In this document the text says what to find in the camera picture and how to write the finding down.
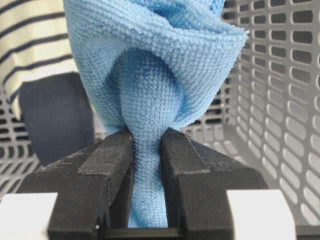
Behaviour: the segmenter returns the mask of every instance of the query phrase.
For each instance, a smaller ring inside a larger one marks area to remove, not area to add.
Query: black clamp
[[[162,137],[161,160],[169,228],[127,228],[134,182],[128,129],[28,175],[17,193],[58,193],[50,240],[233,240],[226,190],[268,188],[257,170],[173,129]],[[299,240],[320,237],[319,228],[297,233]]]

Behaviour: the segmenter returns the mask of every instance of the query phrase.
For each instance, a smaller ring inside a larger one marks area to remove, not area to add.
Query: towel texture
[[[64,0],[72,54],[107,132],[128,126],[135,179],[130,227],[166,227],[160,140],[212,102],[245,44],[224,0]]]

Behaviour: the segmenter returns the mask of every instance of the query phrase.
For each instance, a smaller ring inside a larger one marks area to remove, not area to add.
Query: dark pants
[[[19,104],[33,150],[42,165],[94,143],[93,113],[79,74],[25,82],[19,90]]]

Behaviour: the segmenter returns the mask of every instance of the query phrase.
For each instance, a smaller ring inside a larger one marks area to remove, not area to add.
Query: person
[[[0,1],[0,83],[42,165],[94,143],[62,0]]]

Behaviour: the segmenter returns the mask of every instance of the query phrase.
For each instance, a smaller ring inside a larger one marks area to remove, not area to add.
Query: cloth
[[[93,113],[79,74],[24,82],[19,95],[24,125],[42,165],[94,144]]]
[[[209,107],[246,32],[220,20],[223,0],[64,0],[73,57],[109,134],[133,133],[130,227],[166,227],[160,158],[168,127]]]
[[[63,0],[0,0],[0,84],[19,120],[24,82],[78,72]]]

